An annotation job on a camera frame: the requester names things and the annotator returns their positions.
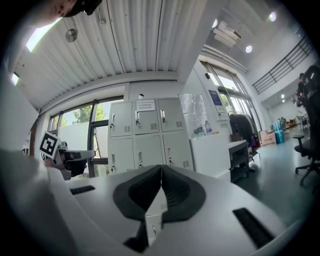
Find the office chair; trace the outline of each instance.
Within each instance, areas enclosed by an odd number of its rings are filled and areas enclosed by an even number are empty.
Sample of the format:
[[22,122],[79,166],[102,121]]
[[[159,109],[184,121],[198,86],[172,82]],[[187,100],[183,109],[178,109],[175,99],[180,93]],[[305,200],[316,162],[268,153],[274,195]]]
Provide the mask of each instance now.
[[[304,106],[309,117],[310,139],[302,143],[304,135],[293,136],[299,141],[299,145],[295,146],[294,150],[301,153],[302,157],[308,156],[309,159],[312,159],[312,162],[309,165],[295,168],[296,174],[299,170],[307,169],[306,174],[300,181],[300,186],[303,186],[304,180],[310,172],[315,171],[320,175],[320,163],[316,163],[317,160],[320,160],[320,133],[317,131],[320,127],[320,69],[315,65],[310,66],[304,74],[303,80],[306,84],[304,95],[307,97]],[[313,188],[313,194],[317,188],[319,188],[319,185]]]

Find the gray floor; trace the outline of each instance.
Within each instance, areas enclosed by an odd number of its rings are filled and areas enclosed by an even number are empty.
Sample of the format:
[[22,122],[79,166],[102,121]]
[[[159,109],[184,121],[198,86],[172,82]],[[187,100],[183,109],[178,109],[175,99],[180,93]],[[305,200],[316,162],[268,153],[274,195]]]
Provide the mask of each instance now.
[[[307,129],[304,133],[305,139],[308,138]],[[304,186],[299,185],[306,170],[295,174],[295,168],[307,165],[311,160],[294,150],[298,144],[298,140],[292,138],[295,134],[301,134],[299,126],[290,129],[284,143],[259,148],[261,159],[256,155],[255,162],[250,163],[255,173],[235,182],[274,210],[287,226],[308,216],[315,198],[313,186],[320,182],[320,175],[312,171],[304,180]]]

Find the door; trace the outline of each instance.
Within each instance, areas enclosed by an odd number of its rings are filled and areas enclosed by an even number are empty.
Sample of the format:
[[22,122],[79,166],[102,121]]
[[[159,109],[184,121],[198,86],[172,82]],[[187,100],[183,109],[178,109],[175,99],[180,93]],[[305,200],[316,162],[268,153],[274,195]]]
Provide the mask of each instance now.
[[132,135],[132,102],[111,104],[109,129],[110,137]]
[[135,169],[132,138],[109,139],[108,164],[112,174]]
[[136,111],[137,104],[133,106],[133,130],[135,135],[153,134],[159,132],[157,107],[152,111]]
[[133,148],[136,168],[163,164],[160,135],[137,136]]
[[159,99],[158,108],[163,132],[179,131],[184,129],[181,104],[178,99]]
[[163,134],[165,160],[168,166],[176,166],[193,170],[191,149],[188,135],[185,131]]

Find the railing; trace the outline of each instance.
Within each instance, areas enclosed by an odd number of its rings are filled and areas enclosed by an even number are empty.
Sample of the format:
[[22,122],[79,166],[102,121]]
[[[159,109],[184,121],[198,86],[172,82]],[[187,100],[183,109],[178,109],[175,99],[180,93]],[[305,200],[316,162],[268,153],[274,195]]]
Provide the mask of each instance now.
[[258,94],[261,94],[293,70],[300,62],[310,55],[312,50],[313,47],[311,42],[306,36],[304,36],[277,65],[275,65],[252,86],[256,89]]

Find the black slot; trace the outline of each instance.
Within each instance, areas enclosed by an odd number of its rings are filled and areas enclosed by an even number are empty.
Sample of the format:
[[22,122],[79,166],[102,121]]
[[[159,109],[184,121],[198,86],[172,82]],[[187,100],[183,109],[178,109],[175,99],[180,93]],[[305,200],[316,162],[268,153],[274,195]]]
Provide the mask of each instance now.
[[274,239],[246,208],[233,210],[233,213],[258,249]]
[[82,187],[77,187],[77,188],[71,188],[70,192],[72,195],[77,195],[77,194],[81,194],[81,193],[85,193],[91,190],[95,190],[95,188],[91,185],[89,186],[82,186]]

